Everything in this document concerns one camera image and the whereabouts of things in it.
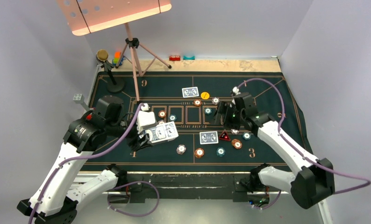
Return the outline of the blue playing card deck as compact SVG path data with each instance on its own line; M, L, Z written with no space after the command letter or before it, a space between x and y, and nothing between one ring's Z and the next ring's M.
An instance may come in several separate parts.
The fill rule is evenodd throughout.
M155 127L151 127L144 130L144 133L148 135L149 142L151 142L152 144L172 141L179 136L174 121L162 123Z

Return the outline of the orange green toy blocks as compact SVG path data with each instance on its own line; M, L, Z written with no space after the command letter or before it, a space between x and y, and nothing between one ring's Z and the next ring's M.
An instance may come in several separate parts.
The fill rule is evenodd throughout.
M120 51L116 51L116 52L114 53L114 58L113 58L113 60L112 60L112 64L113 64L113 65L118 64L119 66L121 66L121 65L123 64L124 58L125 58L125 57L122 57L122 54L121 54Z

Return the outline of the grey lego brick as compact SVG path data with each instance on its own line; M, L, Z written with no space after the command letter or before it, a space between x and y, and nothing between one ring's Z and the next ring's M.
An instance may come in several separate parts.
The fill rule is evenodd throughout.
M85 103L85 98L84 98L84 96L83 96L82 94L80 94L80 93L74 94L74 96L73 96L73 102L76 103L76 104L78 104L78 105L81 105L85 111L93 110L93 108L90 108L90 107Z

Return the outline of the red toy block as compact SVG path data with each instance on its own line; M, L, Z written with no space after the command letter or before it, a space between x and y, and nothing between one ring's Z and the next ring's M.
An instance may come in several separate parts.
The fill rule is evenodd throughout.
M171 56L169 56L169 60L170 61L180 61L181 56L180 55L171 55Z

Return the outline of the orange chip stack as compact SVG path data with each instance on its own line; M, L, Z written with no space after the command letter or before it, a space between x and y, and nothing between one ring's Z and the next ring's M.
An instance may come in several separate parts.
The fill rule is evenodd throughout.
M194 152L194 155L195 155L196 158L201 158L201 157L204 156L204 154L205 154L205 152L204 152L204 149L202 149L202 148L197 148Z

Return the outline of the teal poker chip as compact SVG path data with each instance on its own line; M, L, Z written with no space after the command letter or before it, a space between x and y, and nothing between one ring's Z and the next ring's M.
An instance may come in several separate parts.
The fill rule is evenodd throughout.
M211 109L210 107L206 107L206 108L204 108L204 113L205 113L206 115L209 115L209 114L212 113L212 109Z
M177 119L177 116L174 115L174 114L171 114L171 115L169 116L169 121L176 121L176 119Z
M251 139L251 134L249 132L243 133L243 139L250 140Z

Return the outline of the yellow round button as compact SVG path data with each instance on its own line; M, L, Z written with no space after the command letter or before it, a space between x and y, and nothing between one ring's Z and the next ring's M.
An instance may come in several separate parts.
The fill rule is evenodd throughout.
M208 92L202 92L201 94L200 94L200 97L201 97L201 99L203 99L203 100L207 100L207 99L209 99L210 98L210 94L208 93Z

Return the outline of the blue back playing card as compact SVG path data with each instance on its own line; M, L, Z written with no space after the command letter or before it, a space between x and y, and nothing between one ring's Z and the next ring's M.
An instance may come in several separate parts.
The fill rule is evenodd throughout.
M187 87L187 88L182 88L181 90L182 90L183 98L191 98L191 97L199 96L198 87Z
M200 144L207 145L207 144L218 144L218 133L217 131L207 131L207 132L200 132Z

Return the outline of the orange poker chip pile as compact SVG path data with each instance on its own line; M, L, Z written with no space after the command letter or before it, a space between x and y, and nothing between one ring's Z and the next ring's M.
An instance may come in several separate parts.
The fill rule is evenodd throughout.
M231 141L231 145L235 148L235 149L241 149L242 148L242 142L238 139L233 139Z

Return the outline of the green poker table mat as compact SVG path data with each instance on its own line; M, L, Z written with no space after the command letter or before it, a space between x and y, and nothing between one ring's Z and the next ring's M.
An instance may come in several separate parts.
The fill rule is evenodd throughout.
M155 115L161 110L168 116L174 114L179 136L137 152L124 141L110 153L86 162L82 168L85 172L99 172L113 163L136 172L240 172L250 171L263 163L288 170L275 151L254 136L245 140L241 133L230 133L231 140L242 142L241 149L235 149L230 141L223 140L218 144L200 144L200 132L223 131L221 125L212 124L214 116L206 115L204 108L215 108L211 102L214 97L230 100L232 88L238 85L241 92L251 94L259 111L269 113L276 120L284 118L282 128L286 133L306 150L311 150L303 113L280 72L148 72L138 78L138 91L135 91L131 72L115 72L114 76L121 77L126 83L118 94L123 100L123 113L131 116L137 102L141 101L147 103ZM187 87L198 87L199 96L183 98L181 89ZM200 97L205 91L210 94L207 100ZM193 105L196 99L202 101L200 107ZM184 154L177 154L178 145L185 145ZM219 147L226 151L223 157L216 154ZM197 148L204 149L203 157L195 157Z

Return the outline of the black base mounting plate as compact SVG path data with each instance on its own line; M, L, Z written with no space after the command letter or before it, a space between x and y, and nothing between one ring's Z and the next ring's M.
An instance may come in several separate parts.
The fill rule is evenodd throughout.
M272 202L274 187L251 187L249 171L230 172L136 172L120 178L120 188L108 194L124 196L130 203L146 199L230 200L253 204Z

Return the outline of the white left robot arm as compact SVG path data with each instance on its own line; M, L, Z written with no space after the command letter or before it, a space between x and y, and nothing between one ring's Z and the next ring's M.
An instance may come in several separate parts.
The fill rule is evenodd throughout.
M124 140L134 151L152 146L149 136L144 133L145 128L156 124L149 105L139 104L131 119L126 119L122 106L121 98L106 95L98 100L94 109L70 123L47 177L31 198L21 200L17 205L30 224L70 224L98 195L131 185L127 172L110 164L95 178L71 188L88 160L108 154Z

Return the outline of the teal chip stack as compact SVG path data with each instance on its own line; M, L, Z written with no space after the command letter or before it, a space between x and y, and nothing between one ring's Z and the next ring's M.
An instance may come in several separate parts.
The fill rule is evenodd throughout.
M219 156L219 157L223 157L224 155L225 155L225 149L224 148L222 148L222 147L219 147L219 148L217 148L217 150L216 150L216 154L217 154L217 156Z

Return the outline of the small microphone on stand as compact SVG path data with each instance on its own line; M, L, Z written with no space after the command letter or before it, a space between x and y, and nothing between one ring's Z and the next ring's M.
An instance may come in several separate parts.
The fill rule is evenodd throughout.
M96 53L96 59L102 63L100 66L105 73L108 74L110 81L107 83L107 90L110 93L120 93L125 88L125 81L121 77L114 77L112 69L114 65L108 61L108 52L105 49L100 49Z

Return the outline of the black red all-in triangle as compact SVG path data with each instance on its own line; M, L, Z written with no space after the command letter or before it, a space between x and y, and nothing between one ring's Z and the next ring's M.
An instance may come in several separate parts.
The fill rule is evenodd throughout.
M226 130L223 130L218 137L219 140L231 141L231 138Z

